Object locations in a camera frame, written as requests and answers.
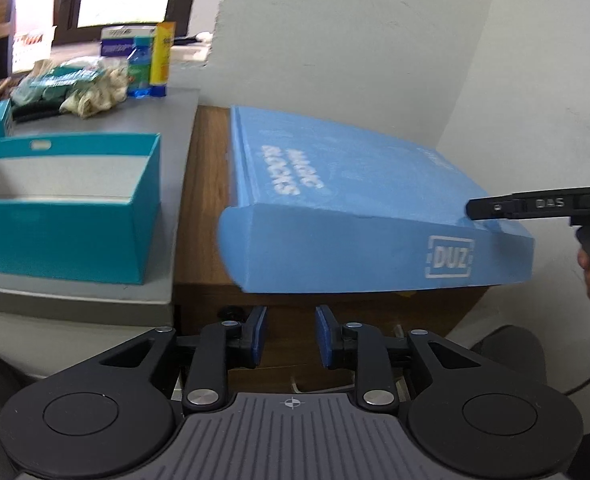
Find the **blue cardboard mailer box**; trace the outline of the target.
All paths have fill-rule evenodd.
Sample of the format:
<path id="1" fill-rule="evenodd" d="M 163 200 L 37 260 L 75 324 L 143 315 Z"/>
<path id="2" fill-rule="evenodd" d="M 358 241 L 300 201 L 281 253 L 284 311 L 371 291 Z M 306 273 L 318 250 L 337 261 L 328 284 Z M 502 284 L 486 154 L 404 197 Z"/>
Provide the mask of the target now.
<path id="1" fill-rule="evenodd" d="M 530 233 L 516 222 L 467 218 L 466 203 L 481 187 L 431 148 L 235 106 L 228 160 L 218 248 L 245 292 L 403 292 L 530 279 Z"/>

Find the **open teal box tray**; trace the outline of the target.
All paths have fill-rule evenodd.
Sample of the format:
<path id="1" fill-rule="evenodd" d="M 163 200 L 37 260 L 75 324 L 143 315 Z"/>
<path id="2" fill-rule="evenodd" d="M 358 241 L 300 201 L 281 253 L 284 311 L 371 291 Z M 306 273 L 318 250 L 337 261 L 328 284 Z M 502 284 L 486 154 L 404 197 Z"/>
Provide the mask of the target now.
<path id="1" fill-rule="evenodd" d="M 0 273 L 142 284 L 159 180 L 157 133 L 0 138 Z"/>

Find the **grey desk mat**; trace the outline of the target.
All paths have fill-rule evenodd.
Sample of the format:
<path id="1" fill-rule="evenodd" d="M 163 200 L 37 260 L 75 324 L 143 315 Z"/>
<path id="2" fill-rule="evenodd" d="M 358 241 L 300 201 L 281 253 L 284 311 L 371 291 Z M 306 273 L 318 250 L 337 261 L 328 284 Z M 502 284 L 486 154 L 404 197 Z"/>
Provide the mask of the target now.
<path id="1" fill-rule="evenodd" d="M 0 312 L 153 326 L 171 318 L 193 90 L 0 139 Z"/>

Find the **cream crumpled cloth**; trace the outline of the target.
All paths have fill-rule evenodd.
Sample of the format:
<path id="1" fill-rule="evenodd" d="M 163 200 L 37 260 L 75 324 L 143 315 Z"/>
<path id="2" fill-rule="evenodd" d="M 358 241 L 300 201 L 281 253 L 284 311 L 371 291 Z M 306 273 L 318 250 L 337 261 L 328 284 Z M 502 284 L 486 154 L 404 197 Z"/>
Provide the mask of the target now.
<path id="1" fill-rule="evenodd" d="M 127 86 L 126 68 L 101 68 L 94 78 L 73 84 L 59 112 L 82 119 L 108 112 L 127 99 Z"/>

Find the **blue medicine bottle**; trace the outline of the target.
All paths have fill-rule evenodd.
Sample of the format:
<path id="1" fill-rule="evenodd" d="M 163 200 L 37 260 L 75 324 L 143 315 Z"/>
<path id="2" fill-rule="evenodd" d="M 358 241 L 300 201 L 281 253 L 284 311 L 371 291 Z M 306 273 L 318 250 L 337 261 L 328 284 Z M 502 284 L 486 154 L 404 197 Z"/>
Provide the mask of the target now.
<path id="1" fill-rule="evenodd" d="M 151 39 L 136 37 L 127 58 L 127 96 L 144 98 L 150 92 Z"/>

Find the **yellow blue upright tube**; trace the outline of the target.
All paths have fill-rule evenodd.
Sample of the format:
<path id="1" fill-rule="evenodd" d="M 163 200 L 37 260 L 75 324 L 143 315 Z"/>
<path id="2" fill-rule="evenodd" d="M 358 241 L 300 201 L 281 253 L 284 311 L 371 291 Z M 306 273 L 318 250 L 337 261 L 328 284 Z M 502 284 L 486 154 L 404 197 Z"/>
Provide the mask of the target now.
<path id="1" fill-rule="evenodd" d="M 175 22 L 161 22 L 155 27 L 152 44 L 150 96 L 164 98 L 170 68 L 171 48 L 175 39 Z"/>

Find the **white blue glove box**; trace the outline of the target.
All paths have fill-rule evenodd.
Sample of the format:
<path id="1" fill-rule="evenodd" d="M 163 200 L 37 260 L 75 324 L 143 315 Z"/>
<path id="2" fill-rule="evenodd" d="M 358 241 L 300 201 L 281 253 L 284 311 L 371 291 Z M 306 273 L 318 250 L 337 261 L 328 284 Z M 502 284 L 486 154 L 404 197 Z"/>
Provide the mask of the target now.
<path id="1" fill-rule="evenodd" d="M 104 27 L 100 36 L 100 55 L 103 58 L 128 58 L 136 38 L 153 38 L 153 25 L 122 25 Z"/>

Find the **white pink storage basket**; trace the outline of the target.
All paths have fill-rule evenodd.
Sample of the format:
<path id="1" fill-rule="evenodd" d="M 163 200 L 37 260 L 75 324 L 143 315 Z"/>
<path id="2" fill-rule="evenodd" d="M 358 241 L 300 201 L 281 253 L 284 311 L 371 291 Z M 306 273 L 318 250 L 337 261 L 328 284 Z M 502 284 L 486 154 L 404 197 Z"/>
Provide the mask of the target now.
<path id="1" fill-rule="evenodd" d="M 45 25 L 28 32 L 17 32 L 11 54 L 12 72 L 30 72 L 36 62 L 50 58 L 55 30 L 53 25 Z"/>

